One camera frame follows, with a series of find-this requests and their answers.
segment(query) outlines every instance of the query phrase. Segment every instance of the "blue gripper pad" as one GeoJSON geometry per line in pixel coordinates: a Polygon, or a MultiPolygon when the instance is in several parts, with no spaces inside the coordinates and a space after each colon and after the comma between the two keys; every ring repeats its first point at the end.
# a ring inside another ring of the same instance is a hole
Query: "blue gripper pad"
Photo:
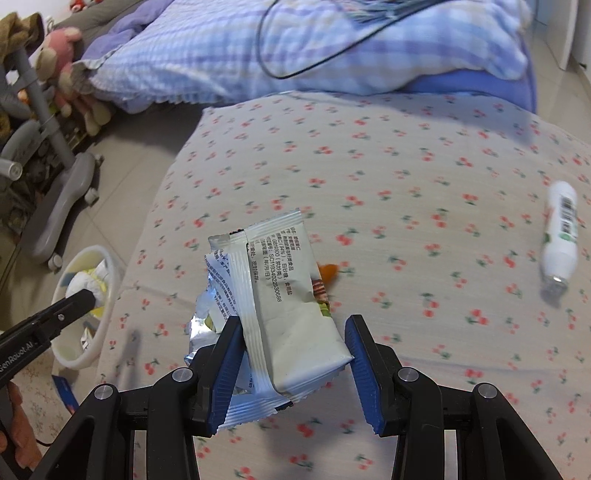
{"type": "Polygon", "coordinates": [[[244,348],[241,347],[242,342],[242,326],[240,325],[240,328],[234,330],[226,355],[213,383],[212,400],[207,415],[207,425],[212,434],[215,434],[218,427],[226,420],[236,377],[238,377],[238,371],[245,353],[244,348]]]}
{"type": "Polygon", "coordinates": [[[386,423],[382,414],[380,390],[353,317],[349,317],[345,325],[345,344],[355,357],[351,362],[351,370],[365,421],[374,428],[376,434],[380,434],[386,423]]]}

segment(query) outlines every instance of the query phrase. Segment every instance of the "bed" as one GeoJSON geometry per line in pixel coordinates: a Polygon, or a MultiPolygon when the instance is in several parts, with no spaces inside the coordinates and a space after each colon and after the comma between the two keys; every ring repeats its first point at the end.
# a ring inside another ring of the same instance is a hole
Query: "bed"
{"type": "MultiPolygon", "coordinates": [[[[154,199],[97,382],[138,388],[182,365],[207,237],[299,207],[316,259],[339,265],[329,294],[341,333],[360,313],[439,384],[497,385],[564,478],[587,478],[590,153],[492,97],[292,92],[209,108],[154,199]],[[579,195],[580,257],[550,305],[539,259],[557,179],[579,195]]],[[[365,423],[347,368],[293,408],[196,438],[195,450],[204,480],[384,480],[395,444],[365,423]]],[[[138,478],[143,448],[138,436],[138,478]]]]}
{"type": "Polygon", "coordinates": [[[268,0],[147,0],[87,48],[74,64],[74,85],[130,113],[153,102],[227,105],[289,90],[373,95],[405,86],[477,91],[535,111],[524,0],[445,2],[308,72],[276,79],[263,71],[257,44],[265,66],[282,76],[384,24],[353,20],[345,2],[282,0],[259,37],[268,0]]]}

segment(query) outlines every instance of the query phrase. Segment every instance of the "mattress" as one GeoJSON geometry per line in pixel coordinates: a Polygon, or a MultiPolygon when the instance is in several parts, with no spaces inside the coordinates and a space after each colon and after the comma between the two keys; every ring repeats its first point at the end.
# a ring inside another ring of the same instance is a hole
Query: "mattress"
{"type": "MultiPolygon", "coordinates": [[[[299,207],[316,259],[339,265],[329,294],[341,333],[362,314],[439,384],[496,385],[564,478],[587,478],[590,153],[490,97],[291,93],[210,108],[155,197],[97,381],[138,388],[182,365],[207,237],[299,207]],[[559,179],[579,194],[580,256],[567,294],[548,304],[544,199],[559,179]]],[[[347,368],[286,411],[195,438],[195,450],[204,480],[384,480],[396,441],[365,423],[347,368]]],[[[139,434],[138,478],[144,452],[139,434]]]]}

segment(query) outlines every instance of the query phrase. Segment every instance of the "white tube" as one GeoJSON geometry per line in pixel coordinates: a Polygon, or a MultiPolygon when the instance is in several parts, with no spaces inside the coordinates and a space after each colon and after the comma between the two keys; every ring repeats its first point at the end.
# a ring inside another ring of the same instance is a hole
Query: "white tube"
{"type": "Polygon", "coordinates": [[[546,290],[564,293],[577,268],[577,192],[565,181],[548,188],[542,269],[546,290]]]}
{"type": "Polygon", "coordinates": [[[16,181],[21,178],[22,165],[18,162],[0,158],[0,175],[11,179],[12,181],[16,181]]]}

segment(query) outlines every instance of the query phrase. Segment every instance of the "snack packet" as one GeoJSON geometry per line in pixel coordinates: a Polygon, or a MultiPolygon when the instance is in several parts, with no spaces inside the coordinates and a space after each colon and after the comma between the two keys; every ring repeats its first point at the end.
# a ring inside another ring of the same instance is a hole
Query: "snack packet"
{"type": "Polygon", "coordinates": [[[198,299],[189,333],[194,355],[231,315],[241,318],[248,359],[222,426],[228,427],[300,401],[352,357],[330,316],[299,210],[209,242],[208,288],[198,299]]]}

